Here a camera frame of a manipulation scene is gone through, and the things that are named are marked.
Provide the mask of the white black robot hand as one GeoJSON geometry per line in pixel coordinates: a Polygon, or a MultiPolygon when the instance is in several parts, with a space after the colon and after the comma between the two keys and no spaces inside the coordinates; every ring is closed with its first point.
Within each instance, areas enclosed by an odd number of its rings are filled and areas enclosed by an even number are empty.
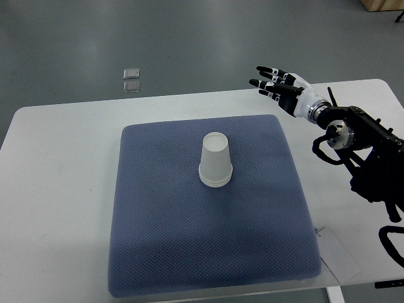
{"type": "Polygon", "coordinates": [[[331,106],[329,101],[317,94],[309,82],[297,74],[264,66],[256,69],[265,79],[251,79],[249,84],[256,87],[260,94],[274,100],[293,117],[303,117],[315,124],[319,113],[331,106]]]}

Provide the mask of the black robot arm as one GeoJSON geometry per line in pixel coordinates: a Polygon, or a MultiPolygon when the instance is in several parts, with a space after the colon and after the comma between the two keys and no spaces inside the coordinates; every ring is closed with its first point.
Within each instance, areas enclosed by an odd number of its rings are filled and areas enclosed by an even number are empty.
{"type": "Polygon", "coordinates": [[[329,102],[313,105],[308,118],[325,131],[314,140],[312,151],[332,165],[344,165],[350,172],[351,190],[370,203],[383,202],[392,225],[381,227],[379,240],[400,266],[403,256],[390,234],[402,234],[398,226],[403,213],[403,140],[356,106],[339,107],[329,102]]]}

